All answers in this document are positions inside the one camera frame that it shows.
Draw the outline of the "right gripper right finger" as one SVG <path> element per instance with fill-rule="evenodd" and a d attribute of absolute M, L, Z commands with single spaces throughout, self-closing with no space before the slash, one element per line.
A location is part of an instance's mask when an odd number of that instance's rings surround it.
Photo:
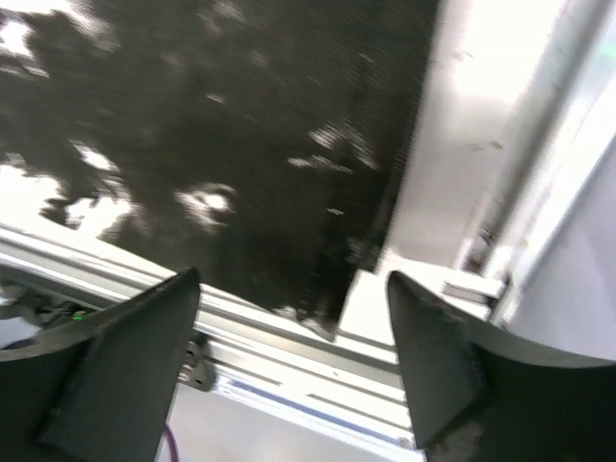
<path fill-rule="evenodd" d="M 543 346 L 399 271 L 387 299 L 416 447 L 430 461 L 611 461 L 615 365 Z"/>

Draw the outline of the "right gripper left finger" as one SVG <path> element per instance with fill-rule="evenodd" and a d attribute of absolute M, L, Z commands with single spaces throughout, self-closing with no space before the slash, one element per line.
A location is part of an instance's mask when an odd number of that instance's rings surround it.
<path fill-rule="evenodd" d="M 154 460 L 199 298 L 186 269 L 2 349 L 2 460 Z"/>

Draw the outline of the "black white patterned trousers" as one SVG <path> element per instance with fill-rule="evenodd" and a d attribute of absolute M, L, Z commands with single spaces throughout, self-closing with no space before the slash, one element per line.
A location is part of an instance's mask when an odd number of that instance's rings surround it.
<path fill-rule="evenodd" d="M 384 245 L 435 1 L 5 1 L 1 217 L 337 331 Z"/>

